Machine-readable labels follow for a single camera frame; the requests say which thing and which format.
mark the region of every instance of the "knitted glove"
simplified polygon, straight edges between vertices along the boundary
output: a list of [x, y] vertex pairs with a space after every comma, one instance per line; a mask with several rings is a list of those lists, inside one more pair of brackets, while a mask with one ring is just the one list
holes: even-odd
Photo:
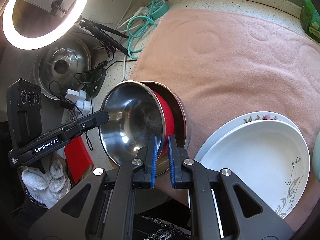
[[64, 160], [54, 154], [51, 155], [50, 165], [44, 165], [45, 174], [39, 169], [28, 167], [21, 175], [30, 195], [48, 209], [70, 191], [70, 180], [62, 162]]

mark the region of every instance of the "teal coiled cord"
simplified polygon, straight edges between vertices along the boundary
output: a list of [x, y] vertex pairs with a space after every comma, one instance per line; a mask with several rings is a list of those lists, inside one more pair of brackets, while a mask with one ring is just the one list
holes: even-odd
[[[148, 16], [136, 16], [128, 22], [127, 33], [128, 33], [129, 38], [127, 40], [127, 48], [128, 48], [128, 55], [132, 59], [138, 59], [137, 57], [132, 55], [133, 53], [137, 53], [137, 52], [140, 52], [143, 50], [143, 48], [137, 49], [137, 50], [131, 50], [131, 45], [132, 45], [134, 39], [140, 38], [146, 32], [149, 25], [153, 25], [154, 27], [157, 27], [157, 24], [153, 21], [153, 19], [151, 17], [154, 3], [155, 3], [155, 0], [152, 0]], [[137, 19], [142, 19], [142, 20], [145, 20], [146, 22], [142, 26], [140, 26], [134, 33], [131, 33], [130, 26], [131, 26], [132, 22]]]

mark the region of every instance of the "speckled stone countertop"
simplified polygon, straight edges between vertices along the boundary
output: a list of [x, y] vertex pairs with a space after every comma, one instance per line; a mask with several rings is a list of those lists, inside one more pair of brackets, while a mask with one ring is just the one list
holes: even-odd
[[[150, 0], [138, 0], [128, 13], [135, 12], [139, 7], [149, 3]], [[241, 13], [253, 17], [262, 18], [268, 21], [275, 22], [284, 27], [290, 28], [297, 33], [305, 35], [299, 20], [301, 8], [286, 0], [166, 0], [169, 4], [169, 10], [181, 8], [199, 8], [217, 11], [228, 11]], [[136, 48], [145, 46], [154, 29], [150, 27], [146, 35], [144, 35], [136, 44]], [[122, 55], [118, 55], [115, 60], [122, 60]], [[126, 79], [132, 73], [135, 62], [127, 62]], [[114, 63], [109, 69], [105, 78], [103, 87], [97, 97], [93, 98], [93, 110], [100, 109], [103, 99], [107, 93], [122, 79], [123, 63]], [[108, 160], [106, 153], [100, 142], [98, 128], [88, 132], [93, 145], [93, 151], [88, 150], [95, 167], [102, 167], [105, 170], [113, 169], [114, 167]]]

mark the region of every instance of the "pink cloth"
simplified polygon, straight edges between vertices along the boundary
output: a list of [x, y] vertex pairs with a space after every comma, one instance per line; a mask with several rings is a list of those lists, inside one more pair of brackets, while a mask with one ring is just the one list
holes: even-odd
[[[192, 123], [188, 149], [201, 145], [231, 119], [273, 111], [301, 130], [312, 155], [320, 128], [320, 47], [273, 22], [200, 9], [167, 13], [139, 56], [131, 79], [161, 82], [184, 102]], [[156, 187], [187, 204], [169, 174]], [[285, 221], [296, 231], [320, 198], [313, 171]]]

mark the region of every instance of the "red object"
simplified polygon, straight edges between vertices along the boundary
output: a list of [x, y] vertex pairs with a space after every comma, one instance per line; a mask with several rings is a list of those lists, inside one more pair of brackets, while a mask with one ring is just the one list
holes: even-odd
[[68, 168], [75, 183], [91, 172], [93, 162], [84, 146], [81, 136], [72, 139], [64, 148]]
[[164, 113], [164, 122], [165, 122], [165, 141], [164, 141], [164, 147], [160, 155], [164, 154], [168, 150], [167, 140], [168, 136], [174, 134], [174, 118], [171, 111], [170, 106], [168, 105], [167, 101], [164, 100], [164, 98], [159, 95], [157, 92], [152, 91], [156, 97], [158, 98], [160, 105], [162, 107], [163, 113]]

